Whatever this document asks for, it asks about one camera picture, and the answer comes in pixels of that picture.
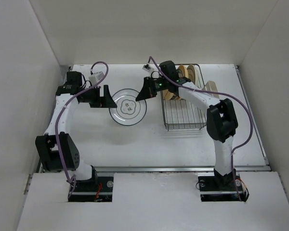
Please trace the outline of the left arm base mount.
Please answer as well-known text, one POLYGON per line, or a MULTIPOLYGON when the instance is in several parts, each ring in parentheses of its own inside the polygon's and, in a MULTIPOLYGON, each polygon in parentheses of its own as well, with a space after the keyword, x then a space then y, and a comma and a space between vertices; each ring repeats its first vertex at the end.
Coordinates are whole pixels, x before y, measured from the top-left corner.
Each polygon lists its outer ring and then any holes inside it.
POLYGON ((69 202, 112 202, 114 176, 99 176, 97 181, 78 180, 73 189, 70 187, 69 202))

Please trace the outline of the cream plate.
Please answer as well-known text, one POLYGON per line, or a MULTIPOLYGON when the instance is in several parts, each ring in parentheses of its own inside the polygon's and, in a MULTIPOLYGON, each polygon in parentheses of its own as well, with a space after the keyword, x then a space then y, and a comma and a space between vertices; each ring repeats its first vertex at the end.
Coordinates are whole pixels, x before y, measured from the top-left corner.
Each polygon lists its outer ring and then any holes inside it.
POLYGON ((194 65, 190 64, 187 67, 187 71, 188 71, 188 78, 194 83, 195 86, 198 87, 198 83, 199 83, 199 74, 197 69, 195 68, 194 65))

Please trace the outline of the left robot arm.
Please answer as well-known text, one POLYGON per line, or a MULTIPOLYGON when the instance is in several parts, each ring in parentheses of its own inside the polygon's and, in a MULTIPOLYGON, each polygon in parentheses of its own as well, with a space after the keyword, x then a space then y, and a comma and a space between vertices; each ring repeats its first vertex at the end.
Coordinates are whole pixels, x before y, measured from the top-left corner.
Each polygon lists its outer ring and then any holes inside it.
POLYGON ((98 186, 93 166, 80 158, 78 148, 70 136, 73 115, 80 103, 90 108, 116 108, 109 86, 85 87, 84 76, 77 71, 67 73, 66 82, 57 88, 55 109, 43 135, 37 136, 35 145, 46 172, 64 172, 67 182, 81 181, 88 191, 98 186))

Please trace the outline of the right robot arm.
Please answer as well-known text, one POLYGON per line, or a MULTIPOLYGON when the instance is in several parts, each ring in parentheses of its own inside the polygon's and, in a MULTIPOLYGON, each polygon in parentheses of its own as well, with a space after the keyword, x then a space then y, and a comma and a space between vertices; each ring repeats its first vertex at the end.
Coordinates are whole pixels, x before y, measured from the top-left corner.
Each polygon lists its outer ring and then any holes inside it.
POLYGON ((220 100, 202 91, 188 78, 180 77, 172 61, 162 62, 157 69, 159 77, 145 77, 136 100, 150 99, 156 97, 157 92, 168 90, 206 113, 207 133, 213 139, 215 148, 215 189, 234 190, 236 171, 231 151, 238 122, 232 101, 228 98, 220 100))

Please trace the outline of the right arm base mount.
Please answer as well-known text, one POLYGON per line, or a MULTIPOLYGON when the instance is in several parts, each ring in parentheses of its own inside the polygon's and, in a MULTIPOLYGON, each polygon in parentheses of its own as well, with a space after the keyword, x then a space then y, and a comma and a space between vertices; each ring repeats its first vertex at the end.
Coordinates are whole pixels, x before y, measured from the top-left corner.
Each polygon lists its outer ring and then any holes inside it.
POLYGON ((215 182, 214 176, 198 176, 198 189, 200 191, 200 199, 202 202, 246 202, 250 193, 241 180, 239 175, 236 176, 236 187, 233 180, 225 186, 220 186, 215 182))

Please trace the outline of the white plate with black rings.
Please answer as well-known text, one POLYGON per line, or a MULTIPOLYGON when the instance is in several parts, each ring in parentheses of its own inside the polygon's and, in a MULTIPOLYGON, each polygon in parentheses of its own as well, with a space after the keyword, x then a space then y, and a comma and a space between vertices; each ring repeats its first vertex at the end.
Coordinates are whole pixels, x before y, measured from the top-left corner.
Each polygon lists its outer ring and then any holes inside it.
POLYGON ((141 122, 147 112, 145 100, 136 101, 139 92, 134 89, 121 89, 117 91, 112 99, 117 108, 110 108, 111 118, 122 126, 134 126, 141 122))

